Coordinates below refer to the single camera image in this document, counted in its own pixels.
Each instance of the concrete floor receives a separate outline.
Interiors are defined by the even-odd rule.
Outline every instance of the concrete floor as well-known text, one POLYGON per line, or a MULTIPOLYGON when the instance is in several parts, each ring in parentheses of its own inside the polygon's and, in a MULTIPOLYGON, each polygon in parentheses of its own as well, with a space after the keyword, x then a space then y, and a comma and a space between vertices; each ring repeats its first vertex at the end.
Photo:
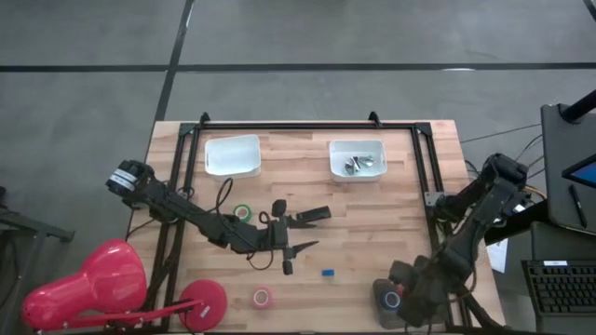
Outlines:
MULTIPOLYGON (((185 0, 5 0, 0 66, 169 64, 185 0)), ((596 59, 596 22, 580 0, 196 0, 180 64, 275 62, 579 62, 596 59)), ((143 159, 165 73, 0 73, 0 185, 7 204, 75 229, 48 243, 34 285, 76 270, 123 237, 130 212, 104 187, 123 159, 143 159)), ((454 119, 466 140, 539 123, 573 102, 596 70, 177 74, 166 120, 454 119)), ((517 155, 539 127, 462 145, 480 166, 517 155)), ((539 146, 523 158, 531 162, 539 146)), ((538 171, 541 164, 533 168, 538 171)), ((543 175, 531 183, 545 190, 543 175)), ((497 285, 508 324, 533 328, 509 243, 497 285)))

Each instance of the computer monitor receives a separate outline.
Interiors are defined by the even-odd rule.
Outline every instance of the computer monitor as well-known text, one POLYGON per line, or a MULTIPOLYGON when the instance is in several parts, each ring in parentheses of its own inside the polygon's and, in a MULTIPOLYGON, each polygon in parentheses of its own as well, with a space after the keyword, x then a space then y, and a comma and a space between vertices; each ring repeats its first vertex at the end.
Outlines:
POLYGON ((566 168, 562 176, 570 181, 596 188, 596 154, 566 168))

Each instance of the keyboard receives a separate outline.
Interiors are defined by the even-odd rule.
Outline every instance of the keyboard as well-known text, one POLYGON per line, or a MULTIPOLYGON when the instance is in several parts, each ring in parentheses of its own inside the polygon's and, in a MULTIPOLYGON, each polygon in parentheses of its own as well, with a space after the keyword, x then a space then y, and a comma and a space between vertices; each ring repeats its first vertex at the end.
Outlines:
POLYGON ((596 260, 521 266, 536 316, 596 316, 596 260))

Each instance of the butcher block tabletop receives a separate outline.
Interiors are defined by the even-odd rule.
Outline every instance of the butcher block tabletop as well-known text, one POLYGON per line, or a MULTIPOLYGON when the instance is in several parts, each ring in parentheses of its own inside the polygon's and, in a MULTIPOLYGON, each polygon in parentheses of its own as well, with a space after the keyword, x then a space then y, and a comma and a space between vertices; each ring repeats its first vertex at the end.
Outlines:
MULTIPOLYGON (((457 193, 469 183, 469 179, 455 122, 428 122, 432 126, 445 190, 457 193)), ((157 122, 152 135, 146 163, 154 168, 156 177, 162 181, 166 181, 170 175, 180 124, 157 122)), ((255 271, 246 261, 246 256, 238 255, 229 248, 212 245, 195 226, 187 223, 174 300, 193 281, 210 279, 224 287, 228 299, 225 317, 212 331, 385 331, 375 319, 371 298, 373 281, 387 278, 389 267, 395 260, 412 263, 417 255, 430 255, 430 240, 410 131, 201 130, 192 183, 195 189, 192 202, 205 209, 213 208, 215 196, 221 187, 220 181, 205 172, 205 142, 246 134, 259 137, 261 174, 234 180, 234 187, 221 206, 222 213, 231 213, 235 206, 246 204, 252 209, 251 224, 263 229, 264 225, 258 221, 258 213, 262 210, 270 213, 276 199, 286 199, 286 214, 329 206, 332 217, 316 221, 317 228, 289 230, 291 246, 319 241, 293 260, 293 275, 282 273, 281 251, 274 252, 275 258, 269 269, 255 271), (374 182, 334 182, 329 162, 329 145, 333 140, 383 141, 387 159, 386 174, 374 182), (334 269, 335 275, 322 276, 323 269, 334 269), (255 289, 261 287, 269 288, 272 294, 273 303, 264 310, 255 309, 251 304, 255 289)), ((421 137, 425 167, 427 175, 432 176, 424 140, 421 137)), ((187 144, 178 185, 183 184, 188 150, 187 144)), ((429 183, 432 189, 432 178, 429 178, 429 183)), ((149 219, 146 210, 136 211, 130 229, 149 219)), ((147 280, 152 273, 159 227, 159 222, 153 222, 129 238, 130 244, 142 258, 147 280)), ((473 294, 495 321, 504 324, 484 245, 480 247, 479 253, 478 283, 473 294)), ((255 266, 261 267, 268 264, 269 257, 269 252, 261 252, 252 261, 255 266)), ((158 295, 158 306, 163 303, 165 287, 164 282, 158 295)), ((452 311, 454 319, 459 320, 455 305, 452 311)), ((434 325, 433 330, 440 330, 441 327, 434 325)), ((169 330, 186 331, 176 315, 171 319, 169 330)))

